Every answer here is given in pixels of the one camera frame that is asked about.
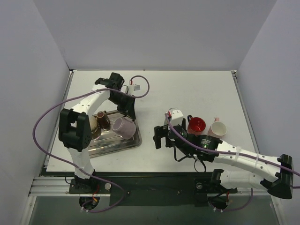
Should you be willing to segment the small brown mug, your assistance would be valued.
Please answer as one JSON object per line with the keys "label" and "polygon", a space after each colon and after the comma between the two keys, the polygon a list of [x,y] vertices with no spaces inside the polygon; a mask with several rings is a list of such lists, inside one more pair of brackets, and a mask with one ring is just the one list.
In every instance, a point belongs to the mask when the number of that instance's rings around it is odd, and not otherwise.
{"label": "small brown mug", "polygon": [[111,128],[110,120],[105,111],[99,111],[97,113],[97,122],[98,122],[98,125],[103,130],[105,130],[105,131],[110,130],[110,128]]}

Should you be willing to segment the mauve cylindrical mug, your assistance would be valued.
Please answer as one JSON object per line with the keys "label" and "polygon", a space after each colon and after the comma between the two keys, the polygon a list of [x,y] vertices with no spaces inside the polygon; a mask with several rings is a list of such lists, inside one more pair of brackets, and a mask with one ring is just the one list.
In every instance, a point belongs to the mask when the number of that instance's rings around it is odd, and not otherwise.
{"label": "mauve cylindrical mug", "polygon": [[134,122],[120,117],[113,123],[112,130],[124,139],[131,139],[136,132],[136,125]]}

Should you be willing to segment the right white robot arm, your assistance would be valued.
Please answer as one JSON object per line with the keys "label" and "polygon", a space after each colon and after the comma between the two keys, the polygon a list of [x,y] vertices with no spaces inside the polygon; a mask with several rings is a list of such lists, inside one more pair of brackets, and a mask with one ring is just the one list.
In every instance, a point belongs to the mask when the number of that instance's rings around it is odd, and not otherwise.
{"label": "right white robot arm", "polygon": [[180,150],[185,158],[239,168],[239,171],[215,169],[209,181],[210,188],[215,192],[255,188],[266,190],[281,199],[291,199],[293,196],[293,160],[289,155],[270,157],[254,154],[210,135],[188,134],[181,126],[154,127],[156,149],[162,147],[162,138],[165,138],[166,147]]}

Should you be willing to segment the cream beige mug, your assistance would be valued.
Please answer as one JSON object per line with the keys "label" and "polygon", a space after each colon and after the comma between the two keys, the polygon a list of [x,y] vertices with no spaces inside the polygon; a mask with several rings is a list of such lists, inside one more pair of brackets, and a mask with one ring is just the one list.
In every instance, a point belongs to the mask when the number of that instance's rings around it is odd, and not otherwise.
{"label": "cream beige mug", "polygon": [[98,121],[95,117],[89,118],[91,133],[94,134],[98,130]]}

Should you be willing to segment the pink faceted mug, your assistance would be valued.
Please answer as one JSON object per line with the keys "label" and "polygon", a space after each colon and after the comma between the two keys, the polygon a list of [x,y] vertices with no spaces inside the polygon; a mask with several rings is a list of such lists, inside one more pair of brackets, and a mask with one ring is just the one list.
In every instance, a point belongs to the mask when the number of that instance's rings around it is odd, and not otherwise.
{"label": "pink faceted mug", "polygon": [[226,134],[227,134],[226,124],[221,122],[219,117],[216,117],[208,130],[208,135],[216,138],[221,138]]}

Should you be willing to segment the red mug black handle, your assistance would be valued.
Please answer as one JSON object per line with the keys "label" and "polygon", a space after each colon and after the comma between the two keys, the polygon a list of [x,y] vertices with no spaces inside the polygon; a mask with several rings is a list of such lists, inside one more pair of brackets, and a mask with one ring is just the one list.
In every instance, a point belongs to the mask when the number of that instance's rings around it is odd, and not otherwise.
{"label": "red mug black handle", "polygon": [[199,117],[193,117],[192,115],[187,116],[189,134],[200,135],[206,129],[206,123]]}

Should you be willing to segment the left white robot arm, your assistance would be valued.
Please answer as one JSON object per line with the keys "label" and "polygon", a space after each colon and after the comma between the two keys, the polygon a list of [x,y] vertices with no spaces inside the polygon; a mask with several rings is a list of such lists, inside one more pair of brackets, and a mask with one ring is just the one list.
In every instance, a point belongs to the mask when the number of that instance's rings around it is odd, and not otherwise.
{"label": "left white robot arm", "polygon": [[93,192],[97,186],[96,180],[91,178],[94,168],[87,149],[92,140],[91,125],[96,110],[106,100],[111,101],[122,115],[113,123],[113,132],[124,139],[130,139],[136,132],[135,98],[121,92],[124,81],[117,73],[111,73],[109,78],[99,78],[90,95],[82,97],[71,109],[64,108],[60,112],[58,138],[77,166],[75,178],[80,180],[80,188],[86,193]]}

